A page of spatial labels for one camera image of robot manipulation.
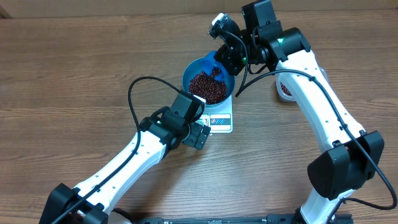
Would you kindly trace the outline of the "blue plastic scoop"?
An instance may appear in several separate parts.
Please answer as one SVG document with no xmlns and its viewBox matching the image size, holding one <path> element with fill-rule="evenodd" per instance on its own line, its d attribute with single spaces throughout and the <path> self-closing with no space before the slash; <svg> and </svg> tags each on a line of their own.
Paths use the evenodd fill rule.
<svg viewBox="0 0 398 224">
<path fill-rule="evenodd" d="M 215 80 L 225 81 L 224 68 L 220 62 L 215 60 L 214 58 L 215 53 L 216 51 L 211 51 L 205 57 L 202 58 L 201 60 L 202 70 L 207 75 L 211 75 L 212 71 L 217 68 L 220 72 L 215 76 Z"/>
</svg>

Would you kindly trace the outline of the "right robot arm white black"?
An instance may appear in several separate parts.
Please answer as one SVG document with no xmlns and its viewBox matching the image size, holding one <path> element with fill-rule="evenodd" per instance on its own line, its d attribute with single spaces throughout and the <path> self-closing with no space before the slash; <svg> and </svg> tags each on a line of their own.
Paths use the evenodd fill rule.
<svg viewBox="0 0 398 224">
<path fill-rule="evenodd" d="M 311 45 L 296 27 L 283 29 L 270 1 L 255 1 L 242 8 L 245 28 L 226 14 L 211 23 L 210 35 L 221 38 L 215 53 L 228 74 L 248 74 L 253 64 L 275 75 L 278 93 L 288 91 L 310 123 L 320 156 L 308 165 L 312 191 L 293 215 L 279 216 L 285 223 L 351 223 L 336 211 L 352 193 L 372 179 L 384 149 L 379 132 L 364 130 L 333 92 L 319 67 Z"/>
</svg>

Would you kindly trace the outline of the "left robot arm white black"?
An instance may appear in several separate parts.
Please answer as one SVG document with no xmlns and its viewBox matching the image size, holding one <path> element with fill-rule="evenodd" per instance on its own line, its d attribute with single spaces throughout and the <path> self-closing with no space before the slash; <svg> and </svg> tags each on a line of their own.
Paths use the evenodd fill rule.
<svg viewBox="0 0 398 224">
<path fill-rule="evenodd" d="M 144 118 L 129 144 L 96 174 L 74 188 L 56 186 L 40 222 L 107 223 L 121 197 L 169 151 L 180 144 L 203 148 L 211 129 L 197 121 L 205 104 L 205 99 L 181 91 L 171 106 Z"/>
</svg>

